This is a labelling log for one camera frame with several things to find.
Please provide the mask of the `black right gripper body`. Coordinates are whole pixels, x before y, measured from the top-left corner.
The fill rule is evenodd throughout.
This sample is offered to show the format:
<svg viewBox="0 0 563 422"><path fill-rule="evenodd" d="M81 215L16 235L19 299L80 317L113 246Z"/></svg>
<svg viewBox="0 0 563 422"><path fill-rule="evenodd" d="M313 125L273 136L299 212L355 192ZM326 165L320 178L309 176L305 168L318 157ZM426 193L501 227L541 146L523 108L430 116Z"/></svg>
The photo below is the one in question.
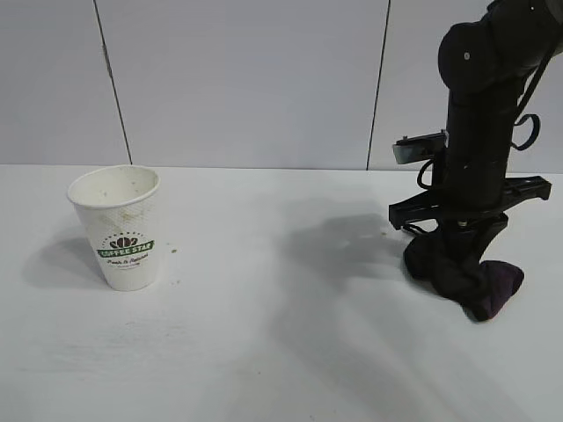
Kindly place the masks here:
<svg viewBox="0 0 563 422"><path fill-rule="evenodd" d="M417 175L422 192L388 208L394 229L435 220L468 222L481 220L526 200L548 200L551 183L540 176L508 178L506 168L495 164L464 164L449 169L445 155L427 160Z"/></svg>

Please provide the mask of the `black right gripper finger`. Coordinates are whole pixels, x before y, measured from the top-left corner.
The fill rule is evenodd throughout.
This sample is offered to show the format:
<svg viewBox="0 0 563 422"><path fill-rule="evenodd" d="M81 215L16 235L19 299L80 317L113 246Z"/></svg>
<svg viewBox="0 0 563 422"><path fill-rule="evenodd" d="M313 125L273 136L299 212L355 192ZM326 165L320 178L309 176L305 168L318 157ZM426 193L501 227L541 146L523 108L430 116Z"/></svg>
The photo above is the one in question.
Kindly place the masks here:
<svg viewBox="0 0 563 422"><path fill-rule="evenodd" d="M505 213L470 222L466 230L469 238L469 251L479 262L490 243L508 226Z"/></svg>
<svg viewBox="0 0 563 422"><path fill-rule="evenodd" d="M440 222L436 229L439 252L448 259L460 260L463 255L461 234L456 222Z"/></svg>

